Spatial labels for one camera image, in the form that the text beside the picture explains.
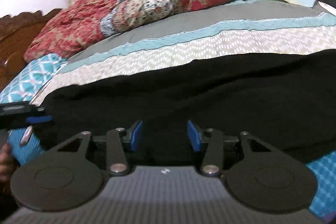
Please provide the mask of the person's left hand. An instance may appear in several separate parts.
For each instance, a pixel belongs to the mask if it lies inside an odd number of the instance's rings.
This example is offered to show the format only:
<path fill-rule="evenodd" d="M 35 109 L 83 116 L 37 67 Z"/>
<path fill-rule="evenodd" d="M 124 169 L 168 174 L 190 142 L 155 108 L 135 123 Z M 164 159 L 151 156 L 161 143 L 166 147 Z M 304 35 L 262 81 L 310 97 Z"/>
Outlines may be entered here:
<path fill-rule="evenodd" d="M 11 154 L 11 145 L 5 143 L 0 154 L 0 179 L 1 183 L 8 183 L 15 171 L 14 158 Z"/>

